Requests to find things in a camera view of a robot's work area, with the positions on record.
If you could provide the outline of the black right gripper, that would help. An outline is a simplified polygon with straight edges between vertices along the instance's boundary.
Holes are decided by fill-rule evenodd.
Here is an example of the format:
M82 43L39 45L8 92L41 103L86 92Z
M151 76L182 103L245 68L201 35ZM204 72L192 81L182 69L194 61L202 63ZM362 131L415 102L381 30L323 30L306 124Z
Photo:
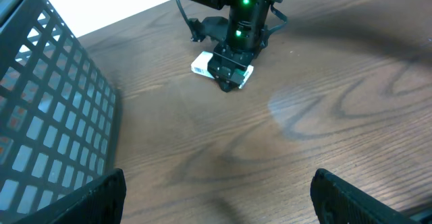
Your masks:
M222 91L230 92L242 86L251 75L250 64L253 59L253 52L235 51L225 43L218 43L208 62L207 71L216 79Z

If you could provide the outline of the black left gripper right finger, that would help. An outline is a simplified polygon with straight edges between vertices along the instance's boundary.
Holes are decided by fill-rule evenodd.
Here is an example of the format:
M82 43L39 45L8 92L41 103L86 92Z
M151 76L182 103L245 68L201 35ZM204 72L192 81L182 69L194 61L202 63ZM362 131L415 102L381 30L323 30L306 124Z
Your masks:
M326 169L315 172L310 197L320 224L414 223Z

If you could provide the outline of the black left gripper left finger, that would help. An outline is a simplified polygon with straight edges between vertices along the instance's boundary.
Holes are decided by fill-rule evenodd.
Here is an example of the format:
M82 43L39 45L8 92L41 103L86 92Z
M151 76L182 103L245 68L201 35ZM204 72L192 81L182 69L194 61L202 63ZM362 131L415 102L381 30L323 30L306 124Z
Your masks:
M120 224L126 191L124 172L116 168L17 223Z

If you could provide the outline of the white green medicine box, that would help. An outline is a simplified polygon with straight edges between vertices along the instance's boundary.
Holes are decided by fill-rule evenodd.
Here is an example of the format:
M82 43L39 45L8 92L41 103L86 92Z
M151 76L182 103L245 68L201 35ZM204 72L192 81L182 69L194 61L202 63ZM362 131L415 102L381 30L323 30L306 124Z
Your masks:
M212 59L213 54L210 52L203 51L191 64L191 70L195 74L202 75L211 79L215 79L208 71L208 64ZM236 69L236 72L242 74L244 79L242 83L238 86L238 89L243 89L244 85L248 81L249 77L252 75L254 67L249 65L245 72Z

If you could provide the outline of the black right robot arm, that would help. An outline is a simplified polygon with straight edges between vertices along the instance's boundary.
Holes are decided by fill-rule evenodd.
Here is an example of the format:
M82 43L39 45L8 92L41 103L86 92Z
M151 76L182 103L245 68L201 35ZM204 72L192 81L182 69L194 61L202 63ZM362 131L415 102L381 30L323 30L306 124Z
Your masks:
M209 37L218 42L207 71L224 92L242 85L252 61L268 46L269 37L288 22L274 7L283 0L190 0L217 10L230 7L228 18L213 16L203 21L188 18L180 0L175 1L190 29L191 41L202 42Z

